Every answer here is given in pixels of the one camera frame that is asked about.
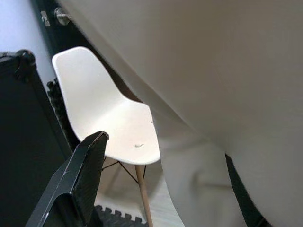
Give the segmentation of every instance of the black strap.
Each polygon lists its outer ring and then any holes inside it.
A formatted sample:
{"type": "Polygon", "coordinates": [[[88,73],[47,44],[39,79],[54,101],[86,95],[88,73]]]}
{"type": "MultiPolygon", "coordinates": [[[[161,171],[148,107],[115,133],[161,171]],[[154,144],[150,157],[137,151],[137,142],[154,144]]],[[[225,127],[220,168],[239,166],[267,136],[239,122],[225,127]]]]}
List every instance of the black strap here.
{"type": "Polygon", "coordinates": [[[248,195],[236,169],[233,165],[232,159],[225,155],[228,168],[229,177],[232,182],[232,189],[236,195],[238,204],[240,206],[242,215],[247,227],[272,227],[265,218],[260,214],[258,209],[253,204],[248,195]]]}

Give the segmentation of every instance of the black clip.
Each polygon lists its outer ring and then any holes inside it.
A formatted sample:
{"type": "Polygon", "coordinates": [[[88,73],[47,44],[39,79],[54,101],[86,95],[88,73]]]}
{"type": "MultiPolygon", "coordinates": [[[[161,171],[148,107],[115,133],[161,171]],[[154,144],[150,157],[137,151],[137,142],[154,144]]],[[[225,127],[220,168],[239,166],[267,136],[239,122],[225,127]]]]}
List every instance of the black clip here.
{"type": "Polygon", "coordinates": [[[16,57],[19,58],[19,67],[15,71],[15,77],[26,83],[36,69],[35,56],[28,50],[20,50],[16,52],[16,57]]]}

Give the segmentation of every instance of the white fabric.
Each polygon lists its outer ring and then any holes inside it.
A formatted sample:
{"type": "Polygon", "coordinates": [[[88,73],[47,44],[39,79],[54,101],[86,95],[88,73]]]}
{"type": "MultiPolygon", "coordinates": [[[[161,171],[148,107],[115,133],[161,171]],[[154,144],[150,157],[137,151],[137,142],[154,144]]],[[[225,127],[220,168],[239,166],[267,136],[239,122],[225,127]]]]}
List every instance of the white fabric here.
{"type": "Polygon", "coordinates": [[[151,108],[186,227],[245,226],[230,155],[274,227],[303,226],[302,0],[61,0],[151,108]]]}

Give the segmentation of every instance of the black case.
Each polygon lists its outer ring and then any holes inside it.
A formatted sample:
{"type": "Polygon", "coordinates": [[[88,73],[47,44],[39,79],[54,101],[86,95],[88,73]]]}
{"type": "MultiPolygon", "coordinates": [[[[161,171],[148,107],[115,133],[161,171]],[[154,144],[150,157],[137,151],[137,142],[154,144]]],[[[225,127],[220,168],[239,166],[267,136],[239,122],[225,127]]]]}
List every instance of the black case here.
{"type": "Polygon", "coordinates": [[[35,63],[31,72],[21,63],[0,54],[1,227],[25,226],[51,176],[71,155],[35,63]]]}

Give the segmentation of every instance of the metal wire chair base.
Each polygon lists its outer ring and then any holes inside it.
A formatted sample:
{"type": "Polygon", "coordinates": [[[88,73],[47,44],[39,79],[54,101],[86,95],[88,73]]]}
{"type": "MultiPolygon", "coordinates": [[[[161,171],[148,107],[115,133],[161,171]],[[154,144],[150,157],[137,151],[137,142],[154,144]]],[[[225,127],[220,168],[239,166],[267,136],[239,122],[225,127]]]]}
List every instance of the metal wire chair base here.
{"type": "MultiPolygon", "coordinates": [[[[109,167],[114,166],[116,164],[120,164],[120,166],[123,167],[123,169],[132,177],[132,179],[134,181],[136,181],[137,184],[139,184],[138,180],[128,171],[128,169],[126,169],[126,167],[120,161],[116,161],[116,162],[114,162],[114,163],[112,163],[112,164],[110,164],[110,165],[108,165],[106,167],[103,167],[102,171],[105,170],[106,168],[109,168],[109,167]]],[[[145,177],[145,171],[146,171],[146,165],[144,166],[143,178],[145,177]]]]}

